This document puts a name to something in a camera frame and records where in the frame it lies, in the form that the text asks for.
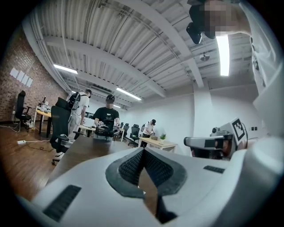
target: paper on wall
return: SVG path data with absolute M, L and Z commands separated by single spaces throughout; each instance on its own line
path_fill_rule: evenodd
M 24 78 L 22 79 L 22 83 L 23 83 L 24 85 L 26 85 L 28 79 L 29 79 L 29 77 L 25 74 L 25 75 L 24 75 Z
M 17 77 L 17 80 L 21 82 L 23 77 L 24 77 L 24 75 L 25 75 L 25 73 L 21 70 L 19 75 L 18 75 L 18 77 Z
M 19 71 L 17 69 L 12 68 L 10 75 L 17 78 L 18 73 L 19 73 Z
M 32 79 L 29 78 L 29 79 L 28 79 L 28 82 L 27 82 L 27 86 L 28 86 L 28 87 L 31 87 L 31 84 L 32 84 Z

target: ceiling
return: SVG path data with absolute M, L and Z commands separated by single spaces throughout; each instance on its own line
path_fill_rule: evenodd
M 221 86 L 251 83 L 249 37 L 229 36 L 230 78 L 222 78 L 216 40 L 203 37 L 195 45 L 185 30 L 191 22 L 186 2 L 49 0 L 31 13 L 31 29 L 23 27 L 43 65 L 66 91 L 91 88 L 92 97 L 100 102 L 113 94 L 124 109 L 137 101 L 117 87 L 146 102 L 194 82 L 202 86 L 201 78 L 211 89 L 221 80 Z M 203 52 L 210 55 L 206 62 L 200 60 Z M 75 69 L 78 75 L 56 70 L 52 64 Z

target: power strip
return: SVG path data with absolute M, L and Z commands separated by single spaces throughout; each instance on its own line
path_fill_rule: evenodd
M 25 141 L 25 140 L 19 140 L 19 141 L 17 141 L 17 143 L 18 143 L 18 145 L 20 145 L 20 144 L 26 144 L 26 141 Z

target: fluorescent light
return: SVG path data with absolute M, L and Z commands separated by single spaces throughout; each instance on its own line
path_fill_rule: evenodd
M 230 48 L 228 36 L 217 36 L 219 47 L 221 76 L 229 76 L 230 71 Z
M 58 66 L 58 65 L 53 65 L 55 68 L 58 68 L 58 69 L 62 69 L 62 70 L 65 70 L 65 71 L 68 71 L 68 72 L 71 72 L 71 73 L 75 73 L 75 74 L 78 74 L 78 72 L 76 70 L 73 70 L 73 69 L 69 69 L 69 68 L 66 68 L 66 67 L 63 67 L 63 66 Z
M 127 94 L 127 95 L 129 95 L 130 97 L 133 97 L 133 98 L 135 98 L 135 99 L 137 99 L 137 100 L 141 100 L 141 98 L 138 98 L 138 97 L 136 97 L 135 95 L 130 94 L 129 92 L 120 89 L 119 87 L 118 87 L 116 90 L 118 90 L 118 91 L 120 91 L 120 92 L 122 92 L 122 93 L 124 93 L 124 94 Z

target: backpack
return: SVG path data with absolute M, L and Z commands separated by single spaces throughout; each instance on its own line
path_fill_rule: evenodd
M 141 132 L 143 133 L 143 131 L 144 131 L 144 129 L 145 129 L 145 124 L 143 124 L 142 125 L 142 127 L 141 127 Z
M 79 108 L 79 102 L 81 100 L 81 96 L 87 96 L 86 94 L 80 95 L 79 92 L 76 92 L 71 95 L 70 99 L 68 100 L 68 105 L 71 110 L 76 110 Z

